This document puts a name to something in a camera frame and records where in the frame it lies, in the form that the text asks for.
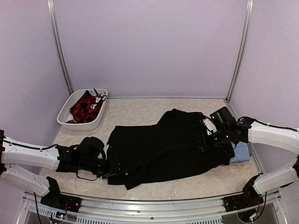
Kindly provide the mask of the black long sleeve shirt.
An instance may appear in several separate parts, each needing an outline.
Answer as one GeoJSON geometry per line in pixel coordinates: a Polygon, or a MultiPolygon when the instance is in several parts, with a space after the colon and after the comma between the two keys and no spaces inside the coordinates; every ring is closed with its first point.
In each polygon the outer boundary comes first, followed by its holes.
{"type": "Polygon", "coordinates": [[[127,190],[140,184],[166,182],[203,174],[229,165],[235,156],[231,144],[214,148],[201,112],[172,109],[150,126],[116,126],[108,139],[109,185],[127,190]]]}

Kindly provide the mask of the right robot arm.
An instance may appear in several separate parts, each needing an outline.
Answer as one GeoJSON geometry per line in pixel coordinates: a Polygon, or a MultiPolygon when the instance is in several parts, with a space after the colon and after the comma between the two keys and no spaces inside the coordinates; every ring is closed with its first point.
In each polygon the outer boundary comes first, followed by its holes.
{"type": "Polygon", "coordinates": [[[199,136],[203,152],[246,143],[252,147],[262,172],[251,178],[239,196],[239,203],[249,207],[257,196],[269,190],[299,181],[299,130],[274,125],[243,116],[236,118],[222,107],[200,119],[204,127],[199,136]]]}

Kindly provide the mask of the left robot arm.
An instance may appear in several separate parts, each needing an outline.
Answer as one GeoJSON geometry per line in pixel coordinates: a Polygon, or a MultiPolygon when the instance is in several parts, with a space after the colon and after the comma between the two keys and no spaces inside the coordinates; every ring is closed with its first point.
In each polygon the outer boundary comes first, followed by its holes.
{"type": "Polygon", "coordinates": [[[46,197],[53,206],[65,204],[57,181],[41,177],[20,167],[29,165],[47,168],[59,173],[75,173],[80,170],[91,172],[96,178],[107,179],[116,173],[110,170],[106,150],[109,148],[96,137],[85,137],[80,144],[69,147],[54,144],[38,146],[18,142],[0,132],[0,176],[3,179],[46,197]]]}

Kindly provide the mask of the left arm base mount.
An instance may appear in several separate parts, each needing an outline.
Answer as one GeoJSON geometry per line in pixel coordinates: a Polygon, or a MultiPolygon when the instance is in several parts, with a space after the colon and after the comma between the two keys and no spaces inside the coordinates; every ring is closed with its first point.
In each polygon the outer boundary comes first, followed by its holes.
{"type": "Polygon", "coordinates": [[[40,203],[52,208],[78,213],[82,199],[76,196],[64,195],[54,178],[46,177],[49,182],[49,192],[42,196],[40,203]]]}

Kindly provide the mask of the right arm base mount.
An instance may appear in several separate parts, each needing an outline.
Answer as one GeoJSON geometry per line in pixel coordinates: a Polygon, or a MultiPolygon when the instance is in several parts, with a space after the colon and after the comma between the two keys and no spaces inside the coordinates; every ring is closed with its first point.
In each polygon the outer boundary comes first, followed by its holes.
{"type": "Polygon", "coordinates": [[[263,197],[256,193],[253,186],[245,186],[241,194],[224,197],[223,201],[226,212],[242,210],[264,202],[263,197]]]}

